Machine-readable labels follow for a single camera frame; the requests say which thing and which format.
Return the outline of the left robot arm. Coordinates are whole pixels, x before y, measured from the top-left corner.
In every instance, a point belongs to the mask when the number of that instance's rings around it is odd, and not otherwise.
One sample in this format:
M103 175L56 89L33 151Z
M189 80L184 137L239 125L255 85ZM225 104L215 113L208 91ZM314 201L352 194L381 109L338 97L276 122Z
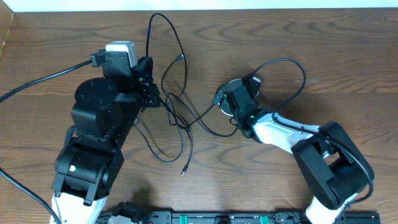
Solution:
M131 65L126 52L100 50L90 56L103 77L75 92L64 147L55 161L52 208L62 223L95 223L124 162L121 148L139 112L160 105L153 59Z

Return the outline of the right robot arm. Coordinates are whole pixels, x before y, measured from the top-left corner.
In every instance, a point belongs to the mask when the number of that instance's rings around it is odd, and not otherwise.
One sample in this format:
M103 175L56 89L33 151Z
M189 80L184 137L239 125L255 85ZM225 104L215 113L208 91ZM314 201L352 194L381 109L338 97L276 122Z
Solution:
M360 202L367 187L373 192L374 171L345 130L336 122L305 125L260 109L255 100L260 80L242 78L221 85L213 104L236 122L243 136L292 154L313 194L304 213L307 223L336 223Z

